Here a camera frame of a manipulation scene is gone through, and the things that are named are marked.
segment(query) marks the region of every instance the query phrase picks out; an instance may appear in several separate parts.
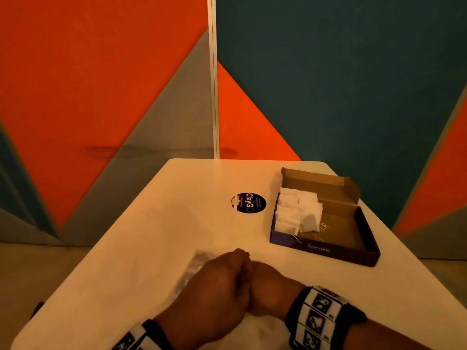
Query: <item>black and white wristband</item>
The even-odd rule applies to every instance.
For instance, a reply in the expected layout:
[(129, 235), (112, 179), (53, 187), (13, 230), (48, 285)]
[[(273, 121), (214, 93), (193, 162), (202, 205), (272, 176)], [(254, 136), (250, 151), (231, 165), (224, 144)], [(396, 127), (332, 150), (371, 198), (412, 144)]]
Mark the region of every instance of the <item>black and white wristband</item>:
[(305, 288), (285, 319), (293, 349), (342, 350), (352, 324), (364, 322), (364, 312), (321, 286)]
[(148, 319), (136, 324), (112, 350), (173, 350), (159, 324)]

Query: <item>open box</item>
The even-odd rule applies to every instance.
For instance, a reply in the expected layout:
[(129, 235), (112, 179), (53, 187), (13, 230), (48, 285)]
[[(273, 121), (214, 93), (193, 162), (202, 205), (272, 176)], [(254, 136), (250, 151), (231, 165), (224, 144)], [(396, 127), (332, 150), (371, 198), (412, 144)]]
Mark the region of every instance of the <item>open box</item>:
[(323, 204), (321, 223), (326, 227), (319, 233), (299, 232), (297, 236), (274, 231), (276, 200), (269, 238), (271, 243), (355, 264), (376, 265), (381, 253), (365, 215), (357, 205), (359, 188), (349, 177), (286, 168), (282, 168), (282, 176), (282, 188), (318, 194), (318, 201)]

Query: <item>orange wall panel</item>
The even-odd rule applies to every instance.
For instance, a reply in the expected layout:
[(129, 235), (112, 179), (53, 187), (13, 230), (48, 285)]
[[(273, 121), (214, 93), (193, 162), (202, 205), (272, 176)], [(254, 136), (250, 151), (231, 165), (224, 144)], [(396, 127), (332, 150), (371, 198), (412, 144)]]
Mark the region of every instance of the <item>orange wall panel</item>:
[(467, 100), (396, 227), (402, 236), (467, 204)]
[(207, 0), (0, 0), (1, 120), (59, 227), (207, 26)]
[(300, 161), (218, 62), (220, 158)]

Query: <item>white table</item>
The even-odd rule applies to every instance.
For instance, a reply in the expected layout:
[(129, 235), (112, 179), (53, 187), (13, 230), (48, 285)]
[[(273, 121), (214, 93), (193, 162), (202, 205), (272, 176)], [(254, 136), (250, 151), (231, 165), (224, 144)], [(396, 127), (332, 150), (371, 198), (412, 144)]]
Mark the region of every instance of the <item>white table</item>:
[[(325, 286), (368, 317), (435, 350), (467, 348), (467, 311), (360, 201), (381, 250), (374, 268), (269, 243), (281, 167), (334, 174), (323, 162), (172, 159), (22, 329), (12, 349), (108, 349), (138, 321), (155, 316), (197, 249), (237, 247), (288, 277)], [(237, 212), (239, 193), (266, 209)], [(207, 348), (285, 349), (287, 330), (247, 317)]]

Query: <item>black circular sticker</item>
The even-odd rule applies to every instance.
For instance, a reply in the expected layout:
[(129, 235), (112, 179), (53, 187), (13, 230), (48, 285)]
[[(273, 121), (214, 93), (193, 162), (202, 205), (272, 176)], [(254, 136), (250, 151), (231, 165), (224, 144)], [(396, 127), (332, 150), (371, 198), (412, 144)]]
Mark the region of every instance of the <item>black circular sticker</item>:
[(241, 193), (232, 198), (232, 207), (245, 214), (255, 214), (266, 208), (266, 200), (258, 194)]

